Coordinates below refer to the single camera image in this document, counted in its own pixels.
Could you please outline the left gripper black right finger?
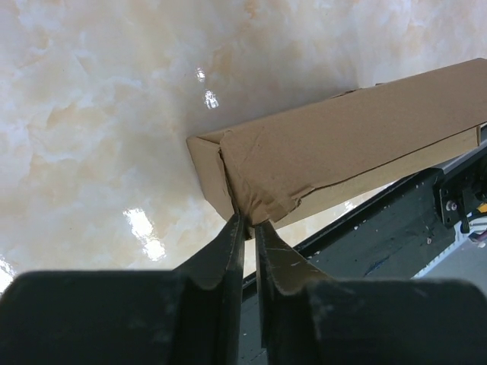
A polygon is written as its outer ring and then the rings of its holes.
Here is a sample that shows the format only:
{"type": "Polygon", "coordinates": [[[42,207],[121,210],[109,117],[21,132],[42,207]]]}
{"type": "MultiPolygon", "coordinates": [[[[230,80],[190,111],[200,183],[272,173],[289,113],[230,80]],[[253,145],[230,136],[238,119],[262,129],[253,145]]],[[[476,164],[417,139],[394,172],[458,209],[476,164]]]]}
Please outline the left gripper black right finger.
{"type": "Polygon", "coordinates": [[[255,227],[270,364],[484,364],[486,298],[467,281],[335,279],[255,227]]]}

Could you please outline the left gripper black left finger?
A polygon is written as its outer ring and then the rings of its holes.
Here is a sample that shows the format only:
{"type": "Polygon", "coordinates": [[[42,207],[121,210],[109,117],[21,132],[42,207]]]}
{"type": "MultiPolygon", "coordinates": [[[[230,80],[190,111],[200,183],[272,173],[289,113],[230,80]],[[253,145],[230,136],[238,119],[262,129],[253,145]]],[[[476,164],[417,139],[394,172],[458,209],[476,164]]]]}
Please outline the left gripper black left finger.
{"type": "Polygon", "coordinates": [[[173,270],[31,271],[1,297],[3,364],[235,364],[245,220],[173,270]]]}

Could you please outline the brown cardboard paper box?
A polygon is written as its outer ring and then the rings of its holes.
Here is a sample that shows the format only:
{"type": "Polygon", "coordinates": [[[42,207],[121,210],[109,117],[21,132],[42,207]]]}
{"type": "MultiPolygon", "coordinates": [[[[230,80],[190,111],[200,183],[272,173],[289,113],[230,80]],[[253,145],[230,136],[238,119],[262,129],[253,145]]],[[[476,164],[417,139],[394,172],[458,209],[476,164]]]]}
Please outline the brown cardboard paper box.
{"type": "Polygon", "coordinates": [[[284,227],[480,145],[486,61],[473,59],[193,136],[224,218],[284,227]]]}

